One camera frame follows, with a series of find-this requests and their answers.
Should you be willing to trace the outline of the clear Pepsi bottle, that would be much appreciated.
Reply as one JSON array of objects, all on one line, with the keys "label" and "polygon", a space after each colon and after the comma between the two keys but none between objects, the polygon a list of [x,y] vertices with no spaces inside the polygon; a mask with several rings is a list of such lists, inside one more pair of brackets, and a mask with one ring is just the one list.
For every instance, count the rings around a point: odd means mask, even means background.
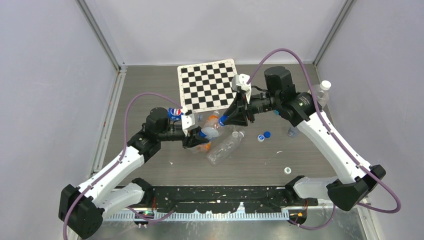
[{"label": "clear Pepsi bottle", "polygon": [[199,136],[208,140],[220,137],[226,131],[225,126],[221,125],[218,118],[207,121],[199,132]]}]

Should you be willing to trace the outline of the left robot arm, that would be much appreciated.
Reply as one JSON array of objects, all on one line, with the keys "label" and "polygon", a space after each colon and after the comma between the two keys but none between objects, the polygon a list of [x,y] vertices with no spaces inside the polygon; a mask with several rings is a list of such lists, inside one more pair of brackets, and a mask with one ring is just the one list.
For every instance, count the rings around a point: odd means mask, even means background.
[{"label": "left robot arm", "polygon": [[114,188],[130,173],[144,165],[160,149],[162,142],[180,141],[183,148],[208,142],[201,133],[201,116],[185,107],[153,108],[145,123],[124,144],[122,151],[103,169],[78,186],[68,184],[60,194],[58,217],[63,221],[63,238],[71,229],[81,239],[90,238],[103,221],[134,204],[148,207],[154,199],[153,187],[141,178],[124,188]]}]

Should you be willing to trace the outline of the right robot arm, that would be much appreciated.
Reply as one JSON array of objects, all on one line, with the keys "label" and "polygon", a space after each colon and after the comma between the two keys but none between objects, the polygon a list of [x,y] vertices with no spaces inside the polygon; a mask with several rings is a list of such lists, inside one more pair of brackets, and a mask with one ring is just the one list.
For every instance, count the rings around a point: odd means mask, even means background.
[{"label": "right robot arm", "polygon": [[232,89],[236,92],[234,101],[221,117],[220,123],[228,126],[248,126],[255,115],[276,110],[290,124],[306,135],[334,169],[336,175],[327,178],[297,176],[285,185],[285,198],[291,205],[299,205],[304,199],[330,200],[339,209],[350,211],[377,185],[372,178],[386,175],[381,165],[371,165],[357,155],[330,124],[326,113],[315,108],[312,95],[297,92],[289,70],[274,66],[264,71],[267,89],[252,95],[252,86],[246,74],[236,74]]}]

